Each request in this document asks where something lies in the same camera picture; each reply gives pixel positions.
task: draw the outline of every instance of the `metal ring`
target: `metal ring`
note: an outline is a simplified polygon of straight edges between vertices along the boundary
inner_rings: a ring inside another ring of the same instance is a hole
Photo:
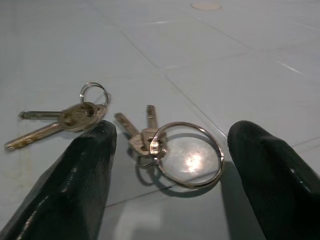
[[[178,180],[177,178],[169,175],[163,168],[162,163],[161,163],[161,155],[162,155],[162,149],[159,150],[159,148],[157,146],[159,146],[159,137],[162,133],[164,133],[167,129],[172,128],[172,127],[187,127],[187,128],[191,128],[194,130],[197,130],[201,133],[203,133],[204,135],[206,135],[210,140],[212,140],[213,143],[213,148],[219,158],[219,170],[217,171],[217,173],[211,177],[210,179],[203,181],[203,182],[199,182],[199,183],[189,183],[186,181],[181,181]],[[209,187],[211,185],[214,185],[218,182],[218,180],[221,177],[222,171],[223,171],[223,165],[224,165],[224,153],[222,151],[222,149],[220,148],[219,144],[217,143],[217,141],[215,140],[215,138],[204,128],[190,123],[190,122],[184,122],[184,121],[176,121],[176,122],[171,122],[168,123],[162,127],[160,127],[158,129],[158,131],[155,133],[153,140],[150,143],[150,153],[151,155],[153,155],[154,161],[152,161],[153,163],[155,163],[155,165],[157,166],[157,168],[159,169],[159,171],[161,172],[161,174],[166,177],[169,181],[187,188],[187,189],[202,189],[202,188],[206,188]]]
[[[97,82],[88,82],[81,88],[81,91],[80,91],[80,102],[82,104],[85,102],[85,94],[86,94],[87,90],[92,88],[92,87],[98,87],[98,88],[101,88],[103,90],[103,94],[104,94],[104,97],[105,97],[104,106],[105,106],[105,108],[107,108],[107,106],[109,104],[108,93],[105,90],[105,88],[101,84],[99,84]]]

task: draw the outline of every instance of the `key ring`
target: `key ring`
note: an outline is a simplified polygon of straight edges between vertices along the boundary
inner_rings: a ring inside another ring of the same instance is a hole
[[[104,94],[104,97],[105,97],[104,107],[105,107],[105,109],[107,109],[107,106],[109,104],[108,93],[105,90],[105,88],[101,84],[99,84],[97,82],[88,82],[81,88],[81,91],[80,91],[80,102],[82,104],[85,102],[85,94],[92,87],[98,87],[98,88],[103,90],[103,94]]]
[[[191,129],[197,130],[197,131],[203,133],[204,135],[206,135],[212,141],[212,144],[213,144],[212,147],[215,150],[215,152],[218,156],[218,159],[219,159],[219,170],[217,171],[217,173],[213,177],[211,177],[210,179],[203,181],[203,182],[189,183],[186,181],[181,181],[181,180],[171,176],[170,174],[168,174],[165,171],[165,169],[162,166],[162,162],[161,162],[161,159],[165,154],[165,152],[164,152],[165,149],[160,147],[159,140],[160,140],[160,136],[167,129],[173,128],[173,127],[186,127],[186,128],[191,128]],[[224,165],[224,153],[223,153],[222,149],[220,148],[219,144],[217,143],[215,138],[207,130],[205,130],[201,126],[198,126],[198,125],[190,123],[190,122],[176,121],[176,122],[171,122],[171,123],[168,123],[168,124],[160,127],[150,143],[150,153],[153,156],[153,161],[149,165],[157,166],[160,173],[165,178],[167,178],[169,181],[171,181],[181,187],[187,188],[187,189],[203,189],[203,188],[212,186],[218,182],[218,180],[220,179],[220,177],[222,175],[223,165]]]

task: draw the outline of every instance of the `floor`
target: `floor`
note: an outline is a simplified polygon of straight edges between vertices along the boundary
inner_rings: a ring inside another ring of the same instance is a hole
[[[319,11],[318,0],[2,0],[0,145],[47,124],[19,112],[65,109],[84,83],[101,83],[111,95],[105,120],[123,112],[143,129],[155,105],[160,125],[208,129],[226,168],[208,192],[163,188],[137,174],[117,125],[99,240],[263,240],[226,135],[236,121],[253,121],[320,174]],[[0,228],[75,136],[1,149]]]

